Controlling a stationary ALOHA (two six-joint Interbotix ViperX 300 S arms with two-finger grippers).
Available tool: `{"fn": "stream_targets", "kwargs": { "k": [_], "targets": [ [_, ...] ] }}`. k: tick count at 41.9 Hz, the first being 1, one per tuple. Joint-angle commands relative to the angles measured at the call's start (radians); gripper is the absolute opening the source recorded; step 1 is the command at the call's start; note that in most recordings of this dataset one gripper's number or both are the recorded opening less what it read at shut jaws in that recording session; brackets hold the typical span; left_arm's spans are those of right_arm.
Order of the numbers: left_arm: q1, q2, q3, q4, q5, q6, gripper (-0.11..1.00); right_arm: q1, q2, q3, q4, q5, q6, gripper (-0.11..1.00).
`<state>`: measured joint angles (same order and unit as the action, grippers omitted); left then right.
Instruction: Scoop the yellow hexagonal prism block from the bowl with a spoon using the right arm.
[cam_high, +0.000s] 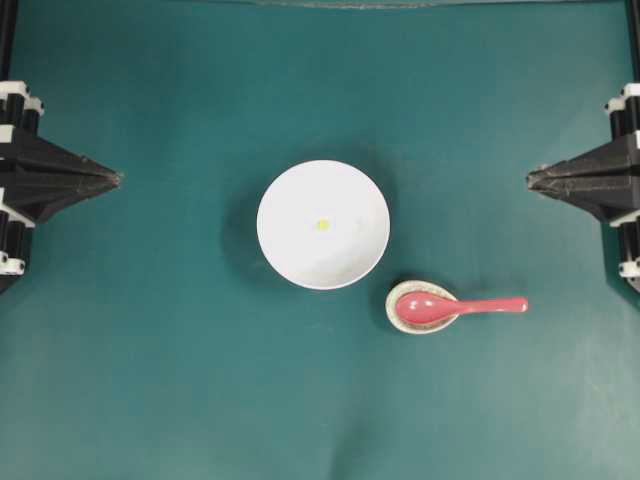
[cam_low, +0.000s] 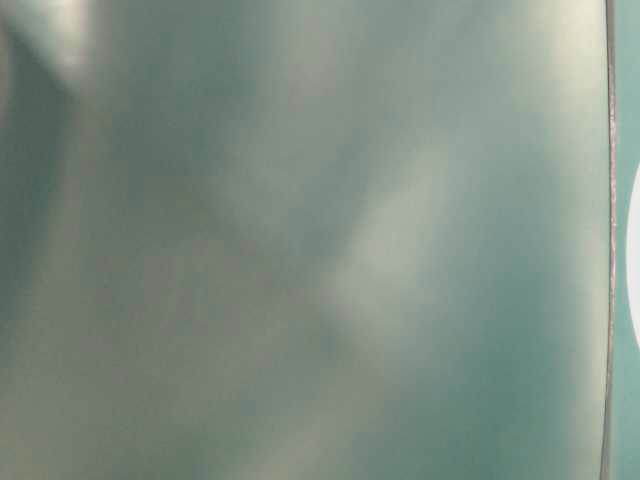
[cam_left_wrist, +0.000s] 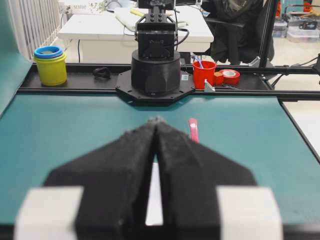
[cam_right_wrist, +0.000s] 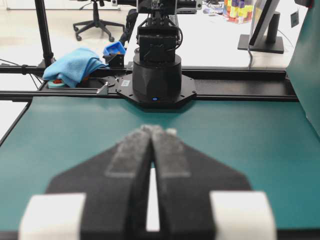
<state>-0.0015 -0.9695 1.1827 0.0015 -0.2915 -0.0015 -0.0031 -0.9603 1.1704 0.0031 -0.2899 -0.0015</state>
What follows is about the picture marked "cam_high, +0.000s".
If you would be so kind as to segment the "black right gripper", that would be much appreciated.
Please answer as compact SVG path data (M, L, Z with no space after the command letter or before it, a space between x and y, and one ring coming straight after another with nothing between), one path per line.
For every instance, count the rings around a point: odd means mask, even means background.
M605 105L612 141L527 175L530 191L573 205L618 234L618 274L639 292L639 84ZM620 174L627 180L547 180Z

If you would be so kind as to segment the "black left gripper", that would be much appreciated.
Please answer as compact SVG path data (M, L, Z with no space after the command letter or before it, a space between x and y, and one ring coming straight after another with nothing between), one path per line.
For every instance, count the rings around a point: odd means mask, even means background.
M46 223L60 211L121 184L118 172L34 135L43 114L42 101L30 94L25 82L1 81L1 146L7 147L17 132L21 164L89 176L63 176L48 185L17 188L12 175L17 172L18 161L1 154L1 293L27 271L35 223ZM10 194L16 191L17 207L9 204Z

